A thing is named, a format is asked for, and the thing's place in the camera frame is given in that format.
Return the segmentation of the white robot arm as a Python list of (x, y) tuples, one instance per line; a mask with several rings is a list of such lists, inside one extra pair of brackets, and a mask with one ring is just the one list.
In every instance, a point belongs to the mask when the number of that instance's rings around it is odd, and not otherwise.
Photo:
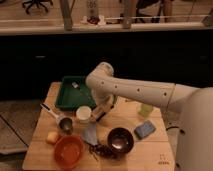
[(107, 62), (86, 77), (97, 104), (118, 95), (180, 113), (174, 171), (213, 171), (213, 87), (121, 79)]

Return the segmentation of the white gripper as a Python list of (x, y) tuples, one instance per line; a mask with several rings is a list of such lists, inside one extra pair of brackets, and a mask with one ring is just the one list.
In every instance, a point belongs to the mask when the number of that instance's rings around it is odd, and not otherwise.
[(104, 111), (108, 114), (114, 108), (115, 96), (112, 94), (100, 94), (97, 97), (97, 104), (105, 104), (104, 106), (97, 106), (91, 113), (91, 121), (96, 122), (97, 116)]

